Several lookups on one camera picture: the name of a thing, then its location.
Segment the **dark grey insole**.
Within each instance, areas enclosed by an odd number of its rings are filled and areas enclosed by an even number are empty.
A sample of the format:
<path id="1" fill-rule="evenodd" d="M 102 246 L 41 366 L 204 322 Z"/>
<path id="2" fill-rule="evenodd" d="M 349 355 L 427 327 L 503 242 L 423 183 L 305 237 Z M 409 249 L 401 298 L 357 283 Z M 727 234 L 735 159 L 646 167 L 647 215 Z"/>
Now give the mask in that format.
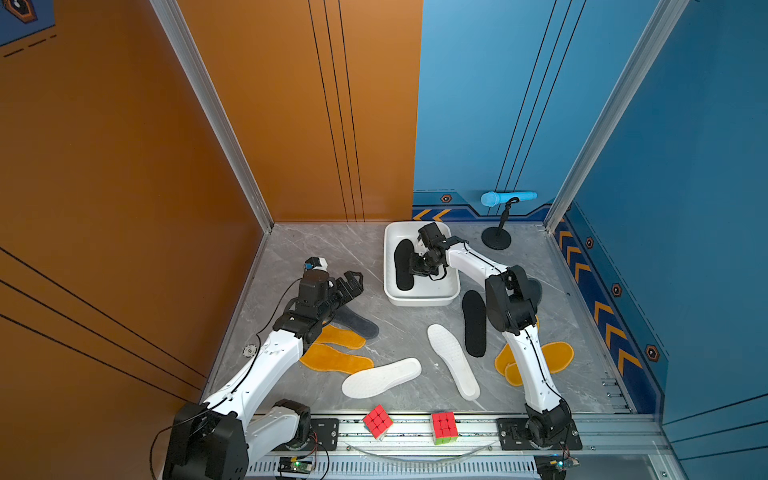
<path id="1" fill-rule="evenodd" d="M 357 314 L 348 306 L 342 306 L 336 311 L 332 323 L 360 335 L 365 340 L 373 340 L 379 335 L 379 327 L 374 322 Z"/>
<path id="2" fill-rule="evenodd" d="M 530 299 L 532 303 L 538 307 L 543 297 L 543 287 L 539 280 L 535 278 L 528 279 Z"/>

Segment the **black insole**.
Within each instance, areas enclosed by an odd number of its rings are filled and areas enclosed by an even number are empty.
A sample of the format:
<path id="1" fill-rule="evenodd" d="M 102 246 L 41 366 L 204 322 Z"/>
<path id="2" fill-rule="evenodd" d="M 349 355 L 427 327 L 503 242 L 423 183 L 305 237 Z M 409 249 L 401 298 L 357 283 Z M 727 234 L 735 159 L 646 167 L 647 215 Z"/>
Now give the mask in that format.
<path id="1" fill-rule="evenodd" d="M 478 291 L 470 290 L 464 294 L 462 312 L 466 351 L 472 357 L 482 358 L 487 348 L 487 317 L 485 302 Z"/>
<path id="2" fill-rule="evenodd" d="M 410 291 L 414 287 L 414 276 L 410 270 L 410 260 L 415 253 L 411 240 L 401 240 L 394 252 L 395 281 L 401 291 Z"/>

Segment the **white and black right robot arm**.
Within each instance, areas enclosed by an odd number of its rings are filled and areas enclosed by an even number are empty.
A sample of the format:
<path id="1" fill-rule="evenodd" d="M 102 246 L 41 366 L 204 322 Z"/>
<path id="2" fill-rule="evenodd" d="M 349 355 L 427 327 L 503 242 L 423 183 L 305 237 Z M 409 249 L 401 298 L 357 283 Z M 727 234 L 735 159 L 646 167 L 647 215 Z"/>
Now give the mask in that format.
<path id="1" fill-rule="evenodd" d="M 445 236 L 434 222 L 418 230 L 426 248 L 411 256 L 412 274 L 431 277 L 453 268 L 483 287 L 486 317 L 510 347 L 525 392 L 530 442 L 539 449 L 567 448 L 576 432 L 572 412 L 555 387 L 536 325 L 542 290 L 538 280 L 519 265 L 506 266 L 472 249 L 456 236 Z"/>

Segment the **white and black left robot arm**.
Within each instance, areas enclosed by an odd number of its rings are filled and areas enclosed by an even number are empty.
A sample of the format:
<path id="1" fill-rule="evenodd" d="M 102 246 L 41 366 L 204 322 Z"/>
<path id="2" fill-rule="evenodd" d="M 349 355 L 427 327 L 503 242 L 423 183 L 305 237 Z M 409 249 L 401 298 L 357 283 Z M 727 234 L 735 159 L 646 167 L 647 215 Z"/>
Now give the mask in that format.
<path id="1" fill-rule="evenodd" d="M 309 435 L 310 410 L 282 401 L 253 418 L 281 377 L 309 351 L 336 312 L 364 291 L 364 276 L 347 271 L 333 279 L 326 268 L 307 265 L 296 280 L 298 299 L 278 314 L 257 353 L 224 387 L 202 403 L 186 403 L 166 427 L 169 443 L 154 479 L 242 479 L 248 467 L 280 445 L 301 446 Z"/>

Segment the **white rectangular storage box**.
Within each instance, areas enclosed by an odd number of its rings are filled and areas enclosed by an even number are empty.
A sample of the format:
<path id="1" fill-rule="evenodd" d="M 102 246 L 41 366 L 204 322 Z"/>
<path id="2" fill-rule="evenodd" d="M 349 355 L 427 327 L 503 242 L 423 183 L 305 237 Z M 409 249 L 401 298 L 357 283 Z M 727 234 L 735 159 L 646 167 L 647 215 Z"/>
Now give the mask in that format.
<path id="1" fill-rule="evenodd" d="M 444 223 L 401 221 L 384 233 L 384 291 L 399 307 L 442 307 L 460 293 L 458 271 L 429 247 L 452 236 Z"/>

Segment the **yellow insole upper left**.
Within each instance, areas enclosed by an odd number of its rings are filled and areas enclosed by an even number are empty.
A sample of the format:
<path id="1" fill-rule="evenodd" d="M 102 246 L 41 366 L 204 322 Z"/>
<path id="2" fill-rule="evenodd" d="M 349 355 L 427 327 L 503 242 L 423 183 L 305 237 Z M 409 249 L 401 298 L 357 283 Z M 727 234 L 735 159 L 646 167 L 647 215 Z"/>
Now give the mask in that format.
<path id="1" fill-rule="evenodd" d="M 318 344 L 341 346 L 349 350 L 359 350 L 366 344 L 366 340 L 359 334 L 337 328 L 333 325 L 325 326 L 316 342 Z"/>

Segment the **yellow insole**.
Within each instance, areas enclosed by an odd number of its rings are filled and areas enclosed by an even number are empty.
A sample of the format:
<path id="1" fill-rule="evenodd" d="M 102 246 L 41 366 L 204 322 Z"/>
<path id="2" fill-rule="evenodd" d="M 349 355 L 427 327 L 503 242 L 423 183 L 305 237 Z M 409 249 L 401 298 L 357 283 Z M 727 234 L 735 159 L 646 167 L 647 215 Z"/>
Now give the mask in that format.
<path id="1" fill-rule="evenodd" d="M 553 374 L 565 370 L 571 364 L 575 355 L 571 345 L 566 342 L 553 342 L 543 345 L 542 353 L 548 364 L 549 371 Z M 506 376 L 504 377 L 506 381 L 514 387 L 523 385 L 517 362 L 515 365 L 510 365 L 506 369 Z"/>
<path id="2" fill-rule="evenodd" d="M 316 342 L 318 344 L 341 346 L 349 350 L 359 350 L 366 344 L 366 340 L 359 334 L 337 328 L 333 325 L 325 326 Z"/>
<path id="3" fill-rule="evenodd" d="M 515 365 L 516 359 L 515 356 L 508 344 L 506 344 L 503 349 L 499 352 L 499 354 L 496 356 L 494 360 L 494 367 L 495 370 L 502 376 L 506 376 L 506 369 L 510 365 Z"/>
<path id="4" fill-rule="evenodd" d="M 338 372 L 353 375 L 374 367 L 374 362 L 366 357 L 342 353 L 325 344 L 314 344 L 301 357 L 300 362 L 316 372 Z"/>

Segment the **yellow insole lower left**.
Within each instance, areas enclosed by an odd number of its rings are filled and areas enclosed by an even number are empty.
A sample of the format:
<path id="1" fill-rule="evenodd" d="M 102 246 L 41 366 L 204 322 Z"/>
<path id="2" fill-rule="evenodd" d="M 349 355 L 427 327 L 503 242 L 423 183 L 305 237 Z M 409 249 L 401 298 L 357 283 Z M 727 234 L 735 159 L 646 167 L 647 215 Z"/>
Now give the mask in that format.
<path id="1" fill-rule="evenodd" d="M 316 372 L 338 372 L 353 375 L 374 367 L 374 362 L 366 357 L 342 353 L 325 344 L 314 344 L 301 357 L 300 362 Z"/>

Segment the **black microphone stand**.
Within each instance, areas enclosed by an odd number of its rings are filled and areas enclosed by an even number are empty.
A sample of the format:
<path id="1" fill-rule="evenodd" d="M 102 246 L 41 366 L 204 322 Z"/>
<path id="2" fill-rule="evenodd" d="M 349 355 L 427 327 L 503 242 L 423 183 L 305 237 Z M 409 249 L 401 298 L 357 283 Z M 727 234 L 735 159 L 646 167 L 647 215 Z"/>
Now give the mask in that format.
<path id="1" fill-rule="evenodd" d="M 482 232 L 483 244 L 493 250 L 505 250 L 511 245 L 511 235 L 505 230 L 511 207 L 520 202 L 518 197 L 511 197 L 504 204 L 504 210 L 496 227 L 489 227 Z"/>

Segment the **yellow insole right inner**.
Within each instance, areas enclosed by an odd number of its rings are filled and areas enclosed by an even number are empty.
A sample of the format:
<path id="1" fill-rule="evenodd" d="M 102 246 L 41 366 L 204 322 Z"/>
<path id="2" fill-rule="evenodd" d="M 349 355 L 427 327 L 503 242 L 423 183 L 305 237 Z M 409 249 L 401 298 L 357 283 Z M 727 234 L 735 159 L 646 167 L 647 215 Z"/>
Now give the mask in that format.
<path id="1" fill-rule="evenodd" d="M 503 349 L 499 352 L 499 354 L 496 356 L 494 360 L 494 367 L 495 370 L 502 376 L 506 376 L 506 369 L 510 365 L 515 365 L 516 359 L 515 356 L 508 344 L 506 344 Z"/>

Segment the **white insole right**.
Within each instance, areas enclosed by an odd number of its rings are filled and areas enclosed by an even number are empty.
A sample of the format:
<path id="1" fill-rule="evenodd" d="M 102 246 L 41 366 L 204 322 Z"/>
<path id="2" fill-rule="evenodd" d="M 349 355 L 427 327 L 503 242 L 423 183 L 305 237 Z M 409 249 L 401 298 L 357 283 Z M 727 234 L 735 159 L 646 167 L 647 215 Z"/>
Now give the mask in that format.
<path id="1" fill-rule="evenodd" d="M 427 328 L 429 343 L 446 364 L 461 397 L 474 401 L 480 396 L 480 386 L 456 337 L 444 326 L 432 324 Z"/>

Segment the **right rubik's cube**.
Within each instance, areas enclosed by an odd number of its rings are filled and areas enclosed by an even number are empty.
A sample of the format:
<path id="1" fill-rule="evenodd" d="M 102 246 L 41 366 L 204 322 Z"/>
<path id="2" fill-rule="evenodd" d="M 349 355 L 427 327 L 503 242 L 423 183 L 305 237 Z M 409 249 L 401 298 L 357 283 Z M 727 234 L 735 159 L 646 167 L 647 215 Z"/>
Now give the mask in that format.
<path id="1" fill-rule="evenodd" d="M 438 412 L 431 415 L 431 426 L 435 445 L 455 442 L 458 437 L 457 422 L 453 412 Z"/>

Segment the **left green circuit board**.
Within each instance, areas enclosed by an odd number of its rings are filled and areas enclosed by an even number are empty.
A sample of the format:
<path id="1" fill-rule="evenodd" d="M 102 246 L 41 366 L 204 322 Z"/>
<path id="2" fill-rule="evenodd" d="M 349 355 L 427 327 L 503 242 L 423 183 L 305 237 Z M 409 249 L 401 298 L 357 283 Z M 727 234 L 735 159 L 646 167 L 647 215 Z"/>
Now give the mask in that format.
<path id="1" fill-rule="evenodd" d="M 298 457 L 280 457 L 277 466 L 279 477 L 286 475 L 299 475 L 308 477 L 315 470 L 314 463 Z"/>

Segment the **right circuit board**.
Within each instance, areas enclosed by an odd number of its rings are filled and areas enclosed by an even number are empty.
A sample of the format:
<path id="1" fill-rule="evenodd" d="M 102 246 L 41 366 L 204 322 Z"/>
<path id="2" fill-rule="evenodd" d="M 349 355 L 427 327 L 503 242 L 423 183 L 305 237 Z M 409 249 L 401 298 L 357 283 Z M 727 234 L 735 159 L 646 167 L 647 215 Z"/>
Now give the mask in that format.
<path id="1" fill-rule="evenodd" d="M 565 480 L 567 472 L 580 466 L 577 458 L 535 457 L 536 470 L 542 480 Z"/>

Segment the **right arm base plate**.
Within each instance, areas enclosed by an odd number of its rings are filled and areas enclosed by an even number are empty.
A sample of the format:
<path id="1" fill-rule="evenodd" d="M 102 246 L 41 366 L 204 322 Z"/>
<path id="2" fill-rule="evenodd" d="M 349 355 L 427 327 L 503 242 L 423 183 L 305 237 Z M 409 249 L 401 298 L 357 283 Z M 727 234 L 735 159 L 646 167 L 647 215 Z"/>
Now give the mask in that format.
<path id="1" fill-rule="evenodd" d="M 580 451 L 583 443 L 574 421 L 555 436 L 551 445 L 542 446 L 534 441 L 527 418 L 502 417 L 496 420 L 498 439 L 503 451 Z"/>

